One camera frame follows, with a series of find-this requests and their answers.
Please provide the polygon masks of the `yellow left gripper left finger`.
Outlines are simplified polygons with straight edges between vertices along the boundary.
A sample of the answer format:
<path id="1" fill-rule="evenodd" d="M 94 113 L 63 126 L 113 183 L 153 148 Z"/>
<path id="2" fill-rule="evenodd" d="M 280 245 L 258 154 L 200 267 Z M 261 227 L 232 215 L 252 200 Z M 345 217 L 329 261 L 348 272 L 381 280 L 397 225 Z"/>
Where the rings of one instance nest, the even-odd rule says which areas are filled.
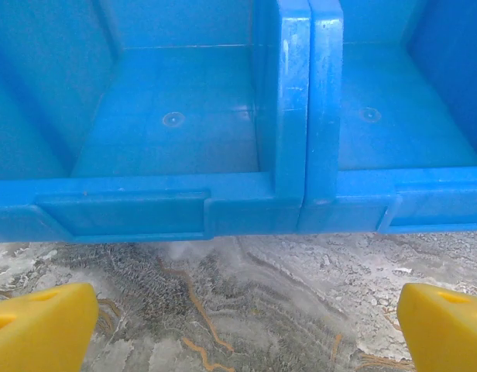
<path id="1" fill-rule="evenodd" d="M 79 371 L 97 320 L 89 283 L 0 301 L 0 371 Z"/>

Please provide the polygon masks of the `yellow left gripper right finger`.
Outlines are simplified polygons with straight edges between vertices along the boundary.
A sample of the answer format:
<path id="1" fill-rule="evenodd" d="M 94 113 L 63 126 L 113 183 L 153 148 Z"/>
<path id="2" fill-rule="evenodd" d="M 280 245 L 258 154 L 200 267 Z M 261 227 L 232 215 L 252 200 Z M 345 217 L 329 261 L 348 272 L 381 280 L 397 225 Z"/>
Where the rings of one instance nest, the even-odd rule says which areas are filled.
<path id="1" fill-rule="evenodd" d="M 418 371 L 477 371 L 477 297 L 407 283 L 397 318 Z"/>

